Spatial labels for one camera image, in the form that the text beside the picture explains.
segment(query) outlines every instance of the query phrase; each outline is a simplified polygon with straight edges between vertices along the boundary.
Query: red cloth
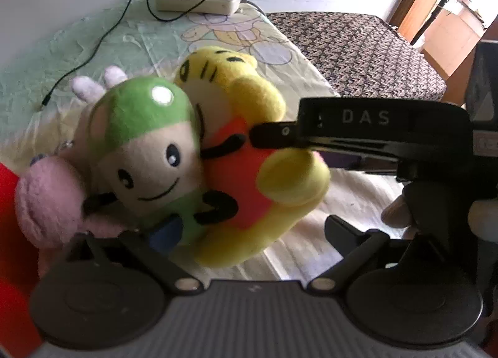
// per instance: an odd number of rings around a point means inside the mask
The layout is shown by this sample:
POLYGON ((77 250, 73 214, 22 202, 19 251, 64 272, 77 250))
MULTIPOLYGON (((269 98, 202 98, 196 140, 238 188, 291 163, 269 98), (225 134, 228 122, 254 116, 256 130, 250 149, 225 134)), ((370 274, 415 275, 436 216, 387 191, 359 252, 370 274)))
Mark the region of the red cloth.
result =
POLYGON ((487 342, 484 351, 488 353, 493 358, 498 358, 498 326, 496 323, 492 325, 492 334, 490 340, 487 342))
POLYGON ((0 280, 0 344, 14 358, 24 358, 41 345, 23 292, 0 280))
POLYGON ((256 188, 257 172, 274 150, 255 149, 249 142, 246 122, 236 118, 222 127, 207 143, 208 147, 221 144, 233 134, 242 133, 247 137, 240 150, 204 162, 204 177, 211 190, 222 191, 238 203, 238 213, 230 224, 240 228, 250 228, 265 216, 272 201, 256 188))
POLYGON ((38 282, 38 250, 17 225, 17 181, 0 164, 0 345, 14 358, 23 358, 41 344, 28 312, 29 294, 38 282))

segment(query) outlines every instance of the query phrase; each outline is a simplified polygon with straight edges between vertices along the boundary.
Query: stuffed animal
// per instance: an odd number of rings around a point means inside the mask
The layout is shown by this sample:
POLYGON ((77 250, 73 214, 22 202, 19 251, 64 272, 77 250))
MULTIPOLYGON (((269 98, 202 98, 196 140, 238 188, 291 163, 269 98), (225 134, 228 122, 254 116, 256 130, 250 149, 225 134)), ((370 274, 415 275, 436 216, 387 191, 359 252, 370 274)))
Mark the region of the stuffed animal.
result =
POLYGON ((179 215, 164 239, 167 249, 237 212, 230 197, 204 190, 196 114, 187 95, 163 78, 131 78, 106 93, 89 116, 87 146, 111 192, 84 206, 117 199, 137 217, 133 228, 146 231, 179 215), (200 211, 203 201, 213 210, 200 211))
POLYGON ((36 162, 19 178, 14 197, 17 222, 24 236, 39 250, 39 276, 47 271, 75 233, 90 230, 96 237, 115 237, 126 227, 129 214, 114 205, 89 216, 83 216, 81 210, 89 194, 107 188, 88 160, 85 139, 88 117, 106 90, 126 78, 115 66, 104 73, 105 88, 89 77, 74 78, 71 89, 86 106, 72 145, 34 160, 36 162))
POLYGON ((256 66, 250 55, 205 47, 186 58, 174 80, 201 121, 207 186, 238 204, 237 214, 210 227, 197 245, 196 259, 205 266, 230 266, 257 254, 312 211, 329 186, 329 170, 317 154, 251 145, 254 125, 285 114, 281 94, 256 66))
POLYGON ((72 145, 36 158, 17 184, 19 226, 39 249, 40 275, 79 231, 114 237, 127 228, 155 229, 178 213, 182 220, 160 232, 168 251, 237 212, 226 194, 201 190, 196 116, 181 89, 162 78, 128 80, 115 66, 104 80, 107 93, 88 77, 72 80, 88 103, 72 145))

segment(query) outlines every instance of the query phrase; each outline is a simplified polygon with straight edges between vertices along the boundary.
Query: mattress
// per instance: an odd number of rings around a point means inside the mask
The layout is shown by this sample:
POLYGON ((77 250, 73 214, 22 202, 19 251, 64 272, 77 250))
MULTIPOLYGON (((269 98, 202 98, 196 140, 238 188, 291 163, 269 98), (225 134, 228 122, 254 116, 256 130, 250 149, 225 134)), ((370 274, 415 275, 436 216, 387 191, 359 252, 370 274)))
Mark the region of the mattress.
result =
MULTIPOLYGON (((88 57, 123 8, 124 3, 78 20, 40 40, 0 72, 0 162, 22 174, 32 157, 50 154, 72 138, 84 104, 71 93, 68 81, 59 85, 42 111, 41 101, 62 74, 88 57)), ((303 53, 252 7, 242 7, 230 17, 190 14, 164 24, 152 18, 144 0, 134 0, 118 28, 78 74, 101 81, 104 68, 115 64, 130 76, 172 78, 182 59, 204 45, 254 55, 258 72, 284 96, 288 120, 296 117, 300 98, 339 95, 303 53)), ((206 283, 211 278, 307 281, 340 259, 323 233, 329 214, 337 214, 360 229, 377 227, 398 237, 401 232, 384 226, 379 216, 400 192, 400 184, 392 177, 332 171, 322 204, 245 263, 208 270, 196 265, 182 249, 172 258, 206 283)))
POLYGON ((424 56, 375 15, 288 12, 269 18, 342 96, 436 101, 446 90, 424 56))

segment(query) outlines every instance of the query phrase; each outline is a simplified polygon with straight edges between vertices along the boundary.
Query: black suction cup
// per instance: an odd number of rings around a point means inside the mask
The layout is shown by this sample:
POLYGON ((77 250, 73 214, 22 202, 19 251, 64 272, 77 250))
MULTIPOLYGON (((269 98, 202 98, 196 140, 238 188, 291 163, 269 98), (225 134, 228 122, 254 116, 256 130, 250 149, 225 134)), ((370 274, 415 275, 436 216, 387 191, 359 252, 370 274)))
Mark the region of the black suction cup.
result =
POLYGON ((346 301, 367 332, 417 349, 461 340, 482 311, 475 285, 450 265, 407 264, 366 273, 349 287, 346 301))
POLYGON ((164 292, 151 277, 112 263, 95 244, 90 248, 93 259, 60 263, 31 295, 31 317, 53 344, 117 346, 146 332, 164 311, 164 292))

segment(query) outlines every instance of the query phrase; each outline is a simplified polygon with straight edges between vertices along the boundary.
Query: white power strip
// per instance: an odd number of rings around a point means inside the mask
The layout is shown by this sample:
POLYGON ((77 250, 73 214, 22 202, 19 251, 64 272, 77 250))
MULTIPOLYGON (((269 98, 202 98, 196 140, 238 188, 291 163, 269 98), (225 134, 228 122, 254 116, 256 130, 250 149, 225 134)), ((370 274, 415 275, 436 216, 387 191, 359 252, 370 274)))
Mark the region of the white power strip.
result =
MULTIPOLYGON (((187 11, 202 0, 156 0, 159 11, 187 11)), ((205 14, 232 15, 240 6, 241 0, 206 0, 192 12, 205 14)))

